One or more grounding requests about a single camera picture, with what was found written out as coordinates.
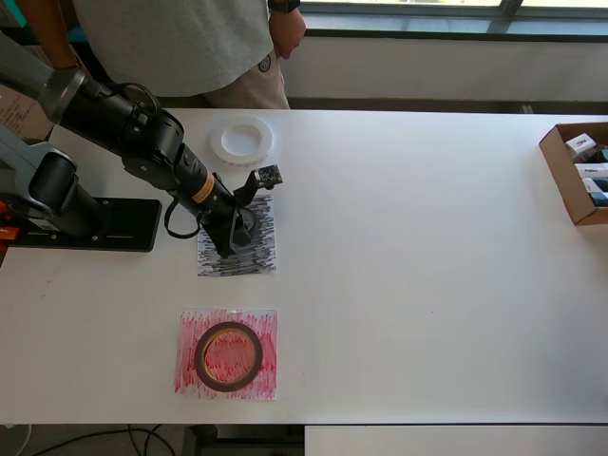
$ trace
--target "red scribbled paper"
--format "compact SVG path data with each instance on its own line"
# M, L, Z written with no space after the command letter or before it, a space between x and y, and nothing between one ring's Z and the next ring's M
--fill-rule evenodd
M262 345L262 365L253 382L233 392L207 388L197 376L194 353L200 338L212 326L224 321L237 321L251 328ZM174 390L177 393L207 399L276 399L276 311L190 310L181 313L178 360Z

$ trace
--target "window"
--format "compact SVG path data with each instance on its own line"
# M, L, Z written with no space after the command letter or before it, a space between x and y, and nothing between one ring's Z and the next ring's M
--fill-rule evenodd
M523 7L608 8L608 0L523 0Z
M304 3L363 3L368 5L450 5L462 7L498 7L501 0L302 0Z
M301 0L308 12L598 19L608 0Z

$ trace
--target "watch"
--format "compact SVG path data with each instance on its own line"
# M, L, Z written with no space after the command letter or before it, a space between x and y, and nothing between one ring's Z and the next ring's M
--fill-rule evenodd
M292 12L300 6L300 0L268 0L268 6L273 11Z

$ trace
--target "khaki pants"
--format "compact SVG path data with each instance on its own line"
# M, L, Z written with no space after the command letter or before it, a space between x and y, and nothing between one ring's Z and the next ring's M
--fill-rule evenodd
M159 100L162 107L289 109L283 73L274 51L226 87L194 97Z

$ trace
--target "cable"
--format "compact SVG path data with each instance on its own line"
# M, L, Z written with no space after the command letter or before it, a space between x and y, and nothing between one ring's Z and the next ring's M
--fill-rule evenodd
M164 440L159 434L154 432L154 430L144 429L142 427L132 427L129 429L117 429L117 430L106 430L103 432L91 432L90 434L81 435L80 437L76 437L75 439L67 440L61 444L51 446L47 449L43 449L42 451L38 451L37 453L34 453L31 456L40 456L42 454L49 453L54 449L65 447L67 445L73 444L74 442L78 442L80 440L88 439L91 437L100 437L102 435L111 435L111 434L124 434L127 432L145 432L146 434L148 434L148 436L150 436L150 435L154 436L157 439L159 439L167 447L167 449L171 452L171 456L176 456L175 450L173 449L173 447L171 445L169 445L169 443L166 440Z
M137 448L137 445L135 444L135 439L133 438L133 431L131 430L131 425L126 425L126 428L129 431L129 439L131 439L131 443L133 444L133 447L135 448L135 452L137 453L137 456L142 456L142 454L140 453L140 449Z
M162 425L155 425L154 427L152 427L152 432L154 432L156 429L160 428ZM148 434L145 437L145 442L143 443L143 456L148 456L148 442L150 441L150 435L152 434Z
M26 449L26 447L28 446L30 438L31 438L31 425L28 425L28 435L26 436L26 440L21 445L21 448L19 448L19 451L17 451L15 453L15 456L19 456L21 453L23 453L23 450Z
M172 238L177 238L177 239L189 239L189 238L193 238L200 231L200 223L201 223L201 220L202 220L203 213L199 212L199 214L197 215L197 230L196 231L193 231L192 233L188 233L188 234L185 234L185 235L181 235L180 233L176 233L175 231L171 231L171 229L169 228L169 221L171 220L171 214L173 214L174 209L180 203L180 197L175 192L173 192L173 193L172 192L168 192L168 193L169 193L169 195L171 195L173 197L173 201L171 201L171 204L169 204L169 207L167 207L167 210L164 211L164 229L167 230L167 233Z

